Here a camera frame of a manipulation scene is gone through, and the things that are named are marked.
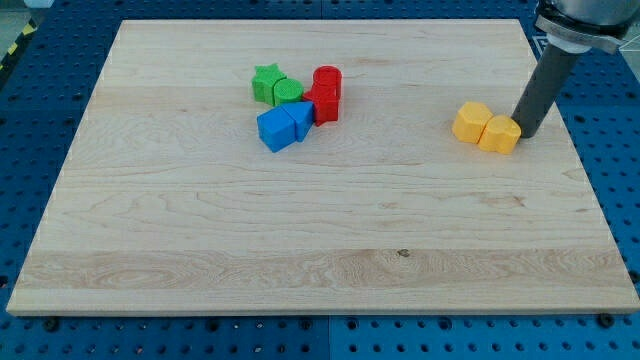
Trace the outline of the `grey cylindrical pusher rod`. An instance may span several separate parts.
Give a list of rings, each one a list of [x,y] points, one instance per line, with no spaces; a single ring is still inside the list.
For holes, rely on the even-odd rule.
[[[546,46],[511,116],[522,138],[537,133],[580,56],[551,43]]]

